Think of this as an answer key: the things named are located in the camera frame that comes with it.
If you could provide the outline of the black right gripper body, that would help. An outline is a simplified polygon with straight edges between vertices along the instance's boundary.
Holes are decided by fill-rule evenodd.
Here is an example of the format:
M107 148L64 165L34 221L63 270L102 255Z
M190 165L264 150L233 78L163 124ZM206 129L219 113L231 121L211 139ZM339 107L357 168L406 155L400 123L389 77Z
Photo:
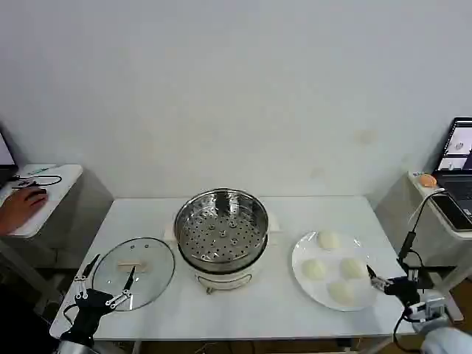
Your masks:
M407 277L396 277L387 280L385 294L397 297L404 307L410 307L420 302L415 281Z

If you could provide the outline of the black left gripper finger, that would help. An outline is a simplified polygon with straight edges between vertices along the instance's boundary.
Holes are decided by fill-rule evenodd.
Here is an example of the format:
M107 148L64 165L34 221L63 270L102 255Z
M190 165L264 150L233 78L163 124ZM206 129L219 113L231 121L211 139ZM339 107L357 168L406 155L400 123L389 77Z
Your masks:
M108 306L109 308L116 308L131 297L131 286L133 285L135 270L136 266L133 266L125 283L125 286L122 289L122 292L119 295L114 296L112 299L106 301L106 306Z
M87 292L87 279L89 278L90 273L95 267L95 264L100 258L100 254L97 254L90 263L86 265L86 267L83 269L82 273L79 275L76 275L74 277L74 286L75 286L75 299L88 299L88 292Z

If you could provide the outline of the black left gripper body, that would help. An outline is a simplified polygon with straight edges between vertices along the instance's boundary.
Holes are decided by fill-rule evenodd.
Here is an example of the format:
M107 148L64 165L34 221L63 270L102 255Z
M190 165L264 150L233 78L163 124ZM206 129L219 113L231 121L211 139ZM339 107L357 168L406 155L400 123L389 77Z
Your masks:
M74 305L78 307L77 315L71 328L60 336L61 341L70 341L84 346L94 345L94 334L101 318L112 312L110 305L106 302L112 300L113 296L94 289L88 289L87 295L86 299L75 300Z

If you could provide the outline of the person's hand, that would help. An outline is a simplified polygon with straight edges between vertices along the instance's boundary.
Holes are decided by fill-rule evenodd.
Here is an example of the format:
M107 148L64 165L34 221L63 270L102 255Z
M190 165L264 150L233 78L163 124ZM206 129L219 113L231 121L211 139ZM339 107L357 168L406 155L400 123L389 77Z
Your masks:
M22 227L48 200L47 191L39 187L17 190L1 205L1 236Z

